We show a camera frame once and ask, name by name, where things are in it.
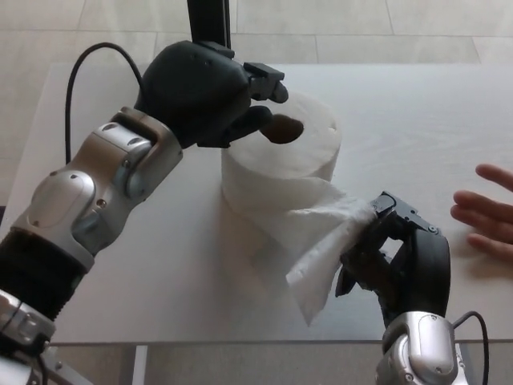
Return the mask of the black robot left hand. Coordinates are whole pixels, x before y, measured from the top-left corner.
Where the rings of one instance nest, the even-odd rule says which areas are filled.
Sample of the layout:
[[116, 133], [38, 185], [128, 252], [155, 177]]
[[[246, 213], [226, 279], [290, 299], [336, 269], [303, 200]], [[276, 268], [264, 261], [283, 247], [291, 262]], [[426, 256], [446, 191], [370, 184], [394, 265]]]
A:
[[272, 112], [258, 102], [289, 98], [284, 73], [234, 56], [212, 42], [167, 46], [144, 72], [135, 109], [170, 128], [183, 149], [229, 148], [270, 124]]

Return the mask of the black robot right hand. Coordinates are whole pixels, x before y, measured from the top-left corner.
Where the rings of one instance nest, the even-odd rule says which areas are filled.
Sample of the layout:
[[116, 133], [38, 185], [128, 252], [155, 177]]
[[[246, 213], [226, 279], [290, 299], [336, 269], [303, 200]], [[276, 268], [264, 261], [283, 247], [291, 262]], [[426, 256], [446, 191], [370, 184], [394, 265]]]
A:
[[450, 297], [450, 246], [441, 230], [389, 192], [371, 202], [377, 218], [340, 257], [335, 295], [356, 286], [378, 296], [384, 324], [424, 311], [444, 317]]

